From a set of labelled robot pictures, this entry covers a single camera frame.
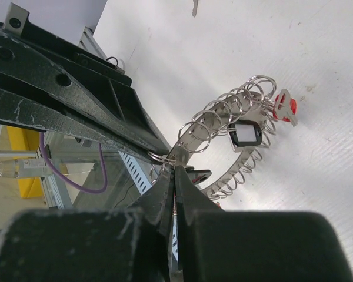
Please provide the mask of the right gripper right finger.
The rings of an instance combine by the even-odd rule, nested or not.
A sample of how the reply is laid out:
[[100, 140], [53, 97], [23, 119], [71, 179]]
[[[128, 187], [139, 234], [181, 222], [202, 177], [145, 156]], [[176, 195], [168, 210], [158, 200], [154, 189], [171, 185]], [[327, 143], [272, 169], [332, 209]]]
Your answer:
[[337, 235], [310, 211], [225, 211], [175, 169], [185, 281], [353, 281]]

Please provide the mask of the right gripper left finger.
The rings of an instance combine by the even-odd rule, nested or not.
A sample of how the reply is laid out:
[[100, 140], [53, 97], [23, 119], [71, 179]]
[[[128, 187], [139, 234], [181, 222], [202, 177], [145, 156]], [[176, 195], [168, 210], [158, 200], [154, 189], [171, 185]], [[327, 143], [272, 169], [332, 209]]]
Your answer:
[[29, 209], [0, 231], [0, 281], [169, 281], [174, 171], [127, 207]]

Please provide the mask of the black tag key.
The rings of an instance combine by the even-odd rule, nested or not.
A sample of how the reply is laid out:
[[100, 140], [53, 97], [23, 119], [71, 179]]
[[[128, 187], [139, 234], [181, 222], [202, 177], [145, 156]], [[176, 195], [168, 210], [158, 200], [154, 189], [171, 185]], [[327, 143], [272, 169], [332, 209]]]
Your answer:
[[234, 152], [240, 152], [245, 147], [259, 146], [263, 139], [260, 125], [251, 120], [237, 120], [230, 124], [227, 134]]

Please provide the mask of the metal disc with keyrings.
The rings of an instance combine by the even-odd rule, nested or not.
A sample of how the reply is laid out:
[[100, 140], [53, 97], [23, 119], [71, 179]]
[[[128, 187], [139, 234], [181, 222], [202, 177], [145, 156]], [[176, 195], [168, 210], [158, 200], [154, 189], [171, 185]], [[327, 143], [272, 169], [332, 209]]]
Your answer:
[[221, 94], [208, 102], [202, 110], [192, 116], [179, 129], [177, 141], [167, 155], [148, 154], [156, 162], [166, 165], [187, 166], [191, 159], [207, 153], [210, 147], [228, 145], [233, 151], [227, 128], [237, 120], [257, 122], [263, 134], [262, 143], [255, 147], [242, 148], [234, 152], [232, 164], [222, 171], [222, 175], [202, 188], [211, 200], [219, 200], [233, 194], [234, 190], [246, 181], [246, 174], [252, 173], [258, 162], [263, 160], [259, 151], [269, 148], [270, 137], [276, 134], [277, 119], [273, 117], [276, 81], [266, 75], [255, 75], [237, 88]]

